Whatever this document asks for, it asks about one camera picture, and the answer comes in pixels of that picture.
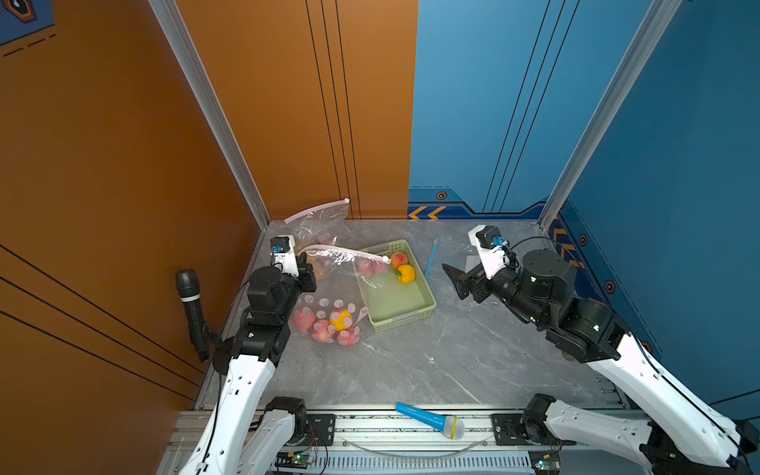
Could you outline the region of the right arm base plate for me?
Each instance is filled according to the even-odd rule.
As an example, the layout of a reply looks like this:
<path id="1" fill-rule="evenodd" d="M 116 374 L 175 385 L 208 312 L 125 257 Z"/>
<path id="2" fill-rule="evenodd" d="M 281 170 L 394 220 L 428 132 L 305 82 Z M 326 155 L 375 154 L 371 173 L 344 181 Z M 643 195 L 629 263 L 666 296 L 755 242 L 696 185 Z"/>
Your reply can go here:
<path id="1" fill-rule="evenodd" d="M 494 414 L 491 416 L 493 435 L 498 447 L 564 447 L 575 445 L 574 441 L 562 441 L 554 437 L 543 423 L 524 421 L 519 414 Z"/>

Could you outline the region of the clear zip-top bag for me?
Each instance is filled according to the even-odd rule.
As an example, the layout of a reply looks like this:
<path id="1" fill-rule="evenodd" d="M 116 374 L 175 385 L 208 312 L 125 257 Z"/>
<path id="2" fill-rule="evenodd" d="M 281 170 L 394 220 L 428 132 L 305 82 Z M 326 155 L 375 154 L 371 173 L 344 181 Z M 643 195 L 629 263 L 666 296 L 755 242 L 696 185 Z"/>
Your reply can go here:
<path id="1" fill-rule="evenodd" d="M 317 205 L 285 220 L 287 231 L 294 238 L 297 259 L 312 266 L 317 282 L 353 259 L 338 241 L 349 211 L 350 199 L 344 198 Z"/>

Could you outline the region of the light green perforated basket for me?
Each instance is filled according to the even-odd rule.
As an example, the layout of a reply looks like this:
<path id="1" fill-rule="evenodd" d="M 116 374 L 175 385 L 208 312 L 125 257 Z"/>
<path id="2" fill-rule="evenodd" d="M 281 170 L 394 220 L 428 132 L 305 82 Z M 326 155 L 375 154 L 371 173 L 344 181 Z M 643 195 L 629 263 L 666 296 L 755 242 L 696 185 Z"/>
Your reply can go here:
<path id="1" fill-rule="evenodd" d="M 370 324 L 376 332 L 389 331 L 433 314 L 437 301 L 407 241 L 396 239 L 364 247 L 361 251 L 389 258 L 394 253 L 403 253 L 408 264 L 415 270 L 415 279 L 411 283 L 400 282 L 394 268 L 386 273 L 375 273 L 372 277 L 357 275 L 359 292 L 368 310 Z"/>

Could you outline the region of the clear bag with pink dots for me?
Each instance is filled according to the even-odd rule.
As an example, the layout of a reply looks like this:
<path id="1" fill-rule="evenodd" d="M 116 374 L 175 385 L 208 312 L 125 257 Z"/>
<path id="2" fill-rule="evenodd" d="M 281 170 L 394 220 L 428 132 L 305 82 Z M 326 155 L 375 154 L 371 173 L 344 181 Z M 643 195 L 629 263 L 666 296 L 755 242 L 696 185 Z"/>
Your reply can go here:
<path id="1" fill-rule="evenodd" d="M 299 332 L 294 326 L 294 317 L 301 310 L 314 313 L 317 321 L 327 322 L 330 322 L 332 312 L 349 310 L 353 316 L 353 327 L 360 328 L 360 322 L 368 318 L 368 310 L 358 288 L 356 265 L 360 259 L 381 260 L 388 263 L 390 269 L 390 258 L 370 255 L 344 247 L 342 250 L 352 255 L 352 261 L 341 264 L 328 277 L 317 282 L 317 290 L 314 293 L 303 293 L 299 298 L 290 319 L 290 327 L 296 334 L 312 338 L 312 329 L 309 332 Z M 332 344 L 340 346 L 336 334 Z"/>

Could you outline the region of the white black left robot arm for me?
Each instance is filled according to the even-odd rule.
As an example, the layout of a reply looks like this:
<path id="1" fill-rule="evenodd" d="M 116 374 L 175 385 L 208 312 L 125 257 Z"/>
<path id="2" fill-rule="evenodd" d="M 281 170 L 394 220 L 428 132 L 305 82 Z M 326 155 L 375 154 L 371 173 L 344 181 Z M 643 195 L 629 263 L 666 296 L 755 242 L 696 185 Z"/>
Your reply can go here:
<path id="1" fill-rule="evenodd" d="M 264 474 L 287 443 L 306 431 L 303 400 L 277 397 L 257 418 L 255 410 L 285 350 L 288 319 L 303 293 L 316 289 L 305 255 L 272 247 L 272 263 L 249 277 L 249 306 L 236 335 L 221 340 L 206 325 L 200 282 L 192 269 L 179 271 L 175 283 L 199 358 L 220 374 L 218 401 L 184 474 Z"/>

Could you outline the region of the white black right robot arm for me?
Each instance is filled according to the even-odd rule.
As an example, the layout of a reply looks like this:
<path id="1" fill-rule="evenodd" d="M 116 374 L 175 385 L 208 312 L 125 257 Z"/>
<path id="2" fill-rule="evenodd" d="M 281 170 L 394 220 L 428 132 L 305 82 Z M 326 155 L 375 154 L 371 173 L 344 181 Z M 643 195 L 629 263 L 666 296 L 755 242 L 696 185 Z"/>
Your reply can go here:
<path id="1" fill-rule="evenodd" d="M 521 260 L 443 271 L 460 299 L 491 296 L 533 325 L 561 352 L 586 364 L 631 398 L 645 418 L 616 418 L 536 394 L 524 409 L 522 430 L 536 443 L 573 441 L 633 461 L 650 474 L 749 474 L 748 456 L 759 431 L 702 401 L 657 362 L 608 305 L 575 292 L 576 268 L 556 253 L 536 249 Z"/>

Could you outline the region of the large pink peach top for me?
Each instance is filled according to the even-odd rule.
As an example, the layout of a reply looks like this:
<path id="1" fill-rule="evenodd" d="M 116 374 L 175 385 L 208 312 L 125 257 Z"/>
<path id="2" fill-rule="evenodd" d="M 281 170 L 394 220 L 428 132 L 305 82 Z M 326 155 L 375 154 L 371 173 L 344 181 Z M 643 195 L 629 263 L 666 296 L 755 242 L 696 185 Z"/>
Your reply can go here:
<path id="1" fill-rule="evenodd" d="M 336 328 L 327 321 L 317 321 L 312 328 L 312 338 L 321 344 L 332 344 Z"/>

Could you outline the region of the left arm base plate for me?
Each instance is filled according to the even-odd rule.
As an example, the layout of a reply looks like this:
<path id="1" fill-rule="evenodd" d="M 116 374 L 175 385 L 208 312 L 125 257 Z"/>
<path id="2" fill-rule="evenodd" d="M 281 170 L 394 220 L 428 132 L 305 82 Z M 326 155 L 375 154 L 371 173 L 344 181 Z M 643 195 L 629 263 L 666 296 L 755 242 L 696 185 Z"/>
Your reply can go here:
<path id="1" fill-rule="evenodd" d="M 286 446 L 306 447 L 320 443 L 320 445 L 331 447 L 334 444 L 335 434 L 335 414 L 308 413 L 306 416 L 295 418 L 294 433 L 291 439 L 287 441 Z"/>

